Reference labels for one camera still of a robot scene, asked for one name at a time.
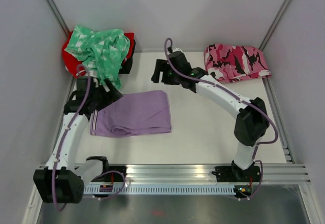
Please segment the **purple trousers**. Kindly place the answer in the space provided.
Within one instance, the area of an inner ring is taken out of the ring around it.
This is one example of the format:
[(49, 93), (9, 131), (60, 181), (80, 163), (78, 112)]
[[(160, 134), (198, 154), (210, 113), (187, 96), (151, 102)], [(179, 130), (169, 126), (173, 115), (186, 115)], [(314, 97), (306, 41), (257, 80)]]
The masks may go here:
[(118, 101), (95, 111), (92, 136), (122, 138), (170, 133), (171, 114), (167, 94), (162, 90), (125, 94)]

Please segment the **pink camouflage trousers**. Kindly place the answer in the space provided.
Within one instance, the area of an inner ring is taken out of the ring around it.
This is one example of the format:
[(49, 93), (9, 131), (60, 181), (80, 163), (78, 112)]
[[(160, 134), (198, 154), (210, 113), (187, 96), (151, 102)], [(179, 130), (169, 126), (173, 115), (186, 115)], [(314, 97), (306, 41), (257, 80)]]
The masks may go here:
[(210, 45), (204, 51), (204, 66), (220, 83), (272, 76), (263, 52), (251, 46)]

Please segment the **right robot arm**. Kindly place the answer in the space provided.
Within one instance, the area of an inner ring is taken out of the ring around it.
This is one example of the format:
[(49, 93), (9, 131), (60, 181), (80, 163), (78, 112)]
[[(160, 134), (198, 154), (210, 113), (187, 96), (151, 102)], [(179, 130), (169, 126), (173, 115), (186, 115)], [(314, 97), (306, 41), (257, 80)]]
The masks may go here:
[(251, 100), (243, 97), (219, 83), (204, 69), (193, 68), (181, 51), (168, 54), (166, 59), (157, 59), (151, 80), (181, 85), (210, 99), (235, 119), (234, 135), (238, 147), (231, 174), (236, 181), (248, 178), (257, 143), (270, 125), (265, 102), (261, 98)]

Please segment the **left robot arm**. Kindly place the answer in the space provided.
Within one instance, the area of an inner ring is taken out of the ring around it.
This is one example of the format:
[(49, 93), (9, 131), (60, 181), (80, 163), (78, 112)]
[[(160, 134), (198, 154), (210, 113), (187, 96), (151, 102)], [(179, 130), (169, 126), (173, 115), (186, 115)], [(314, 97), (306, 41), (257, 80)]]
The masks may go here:
[(61, 131), (50, 158), (33, 175), (34, 184), (44, 203), (77, 204), (86, 185), (97, 179), (110, 178), (111, 170), (105, 156), (90, 156), (76, 168), (76, 156), (82, 134), (100, 109), (118, 101), (122, 94), (109, 79), (100, 82), (91, 76), (76, 80), (76, 89), (63, 108)]

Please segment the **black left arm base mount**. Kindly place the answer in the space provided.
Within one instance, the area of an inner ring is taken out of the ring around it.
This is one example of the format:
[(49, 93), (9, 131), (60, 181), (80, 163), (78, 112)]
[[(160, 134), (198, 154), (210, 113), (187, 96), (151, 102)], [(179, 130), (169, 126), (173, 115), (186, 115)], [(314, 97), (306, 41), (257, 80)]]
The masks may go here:
[(91, 182), (108, 182), (111, 183), (122, 183), (124, 182), (123, 178), (126, 178), (126, 166), (122, 165), (113, 165), (109, 166), (107, 170), (103, 173), (109, 172), (103, 176), (93, 179)]

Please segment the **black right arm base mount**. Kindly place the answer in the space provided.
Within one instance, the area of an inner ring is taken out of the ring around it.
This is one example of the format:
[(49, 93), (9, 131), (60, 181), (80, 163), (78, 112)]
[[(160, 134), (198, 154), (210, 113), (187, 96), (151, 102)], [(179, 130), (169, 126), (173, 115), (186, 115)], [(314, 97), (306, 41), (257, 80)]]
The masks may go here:
[(217, 166), (211, 172), (218, 183), (250, 183), (259, 182), (262, 176), (259, 166), (251, 166), (242, 170), (235, 166)]

